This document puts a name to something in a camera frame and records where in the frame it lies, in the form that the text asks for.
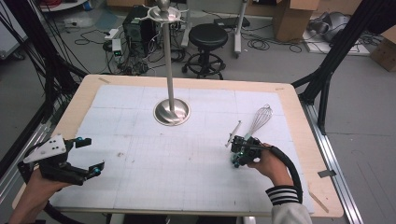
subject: floor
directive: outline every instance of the floor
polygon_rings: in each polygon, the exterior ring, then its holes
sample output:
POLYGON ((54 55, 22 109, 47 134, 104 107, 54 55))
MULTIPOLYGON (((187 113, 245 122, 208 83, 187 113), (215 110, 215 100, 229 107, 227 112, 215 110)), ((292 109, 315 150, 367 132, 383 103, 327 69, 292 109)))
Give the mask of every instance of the floor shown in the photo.
MULTIPOLYGON (((62 20, 67 14, 57 14, 62 20)), ((106 26, 115 28, 121 25, 125 12, 109 11, 101 6, 89 15, 96 21, 96 27, 71 29, 64 31, 65 43, 78 56, 79 60, 91 73, 108 72, 102 45, 90 43, 78 46, 75 40, 80 34, 95 28, 105 30, 106 26)), ((216 16, 203 12, 193 13, 194 23, 213 22, 216 16)), ((256 29, 271 23, 266 18, 248 17, 251 22, 247 29, 256 29)), ((244 31, 264 37, 272 36, 272 28, 256 31, 244 31)), ((103 41, 99 34, 89 35, 91 40, 103 41)), ((254 82, 291 83, 314 72, 325 58, 324 54, 307 52, 304 45, 299 45, 301 52, 290 51, 289 46, 270 43, 268 50, 248 47, 248 41, 242 41, 242 54, 236 59, 233 54, 233 32, 229 33, 229 41, 216 50, 227 67, 222 72, 226 80, 242 80, 254 82)), ((188 47, 189 53, 196 48, 188 47)), ((153 54, 160 57, 161 52, 153 54)), ((143 76, 165 77, 165 67, 161 59, 150 63, 148 72, 143 76)), ((181 73, 183 63, 173 63, 174 77, 195 78, 191 73, 181 73)), ((370 59, 370 57, 346 56, 336 70, 330 89, 326 131, 334 153, 343 170, 344 177, 352 192, 355 203, 365 223, 396 223, 396 179, 392 171, 396 169, 396 131, 394 115, 396 104, 396 75, 370 59)), ((44 96, 28 59, 14 61, 8 59, 0 62, 0 156, 3 158, 7 150, 17 139, 27 122, 41 106, 44 96)), ((7 222, 12 209, 10 204, 20 188, 21 180, 0 204, 0 222, 7 222)), ((68 214, 86 223, 105 223, 102 214, 68 214)), ((48 223, 55 223, 46 215, 48 223)), ((174 217, 171 223, 193 223, 194 217, 174 217)), ((314 223, 348 223, 346 217, 313 218, 314 223)), ((257 217, 257 223, 270 223, 268 217, 257 217)))

